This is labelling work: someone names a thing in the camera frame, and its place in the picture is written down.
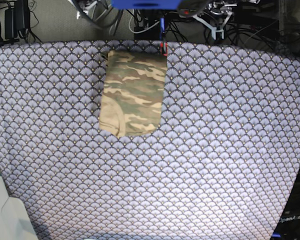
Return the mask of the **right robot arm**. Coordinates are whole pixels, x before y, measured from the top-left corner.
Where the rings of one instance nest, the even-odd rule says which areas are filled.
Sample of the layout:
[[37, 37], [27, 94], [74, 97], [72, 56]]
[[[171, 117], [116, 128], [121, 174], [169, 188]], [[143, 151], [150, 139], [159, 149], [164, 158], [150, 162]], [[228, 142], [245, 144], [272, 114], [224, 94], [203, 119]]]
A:
[[76, 0], [76, 2], [93, 21], [103, 20], [113, 10], [108, 0]]

